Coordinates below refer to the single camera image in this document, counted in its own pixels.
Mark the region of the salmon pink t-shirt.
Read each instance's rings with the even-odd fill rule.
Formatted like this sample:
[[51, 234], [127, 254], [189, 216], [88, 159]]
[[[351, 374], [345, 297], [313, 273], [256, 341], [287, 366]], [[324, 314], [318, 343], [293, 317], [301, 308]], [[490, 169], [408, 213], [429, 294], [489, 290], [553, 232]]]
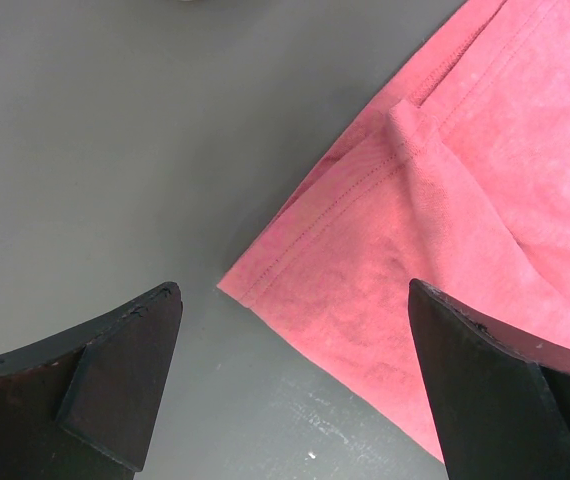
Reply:
[[468, 1], [220, 281], [439, 456], [418, 278], [570, 348], [570, 1]]

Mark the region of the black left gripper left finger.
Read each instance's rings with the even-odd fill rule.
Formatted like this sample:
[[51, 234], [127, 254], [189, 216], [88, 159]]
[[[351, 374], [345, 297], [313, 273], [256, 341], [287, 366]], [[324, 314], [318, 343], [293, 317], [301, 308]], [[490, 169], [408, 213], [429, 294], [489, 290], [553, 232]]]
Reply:
[[0, 354], [0, 479], [131, 479], [144, 468], [183, 313], [165, 282]]

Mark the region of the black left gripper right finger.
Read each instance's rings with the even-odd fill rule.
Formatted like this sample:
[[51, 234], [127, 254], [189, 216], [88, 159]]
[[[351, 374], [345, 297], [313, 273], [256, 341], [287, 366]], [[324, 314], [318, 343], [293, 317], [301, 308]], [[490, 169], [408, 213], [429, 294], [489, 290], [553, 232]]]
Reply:
[[570, 479], [570, 349], [418, 279], [408, 313], [448, 477]]

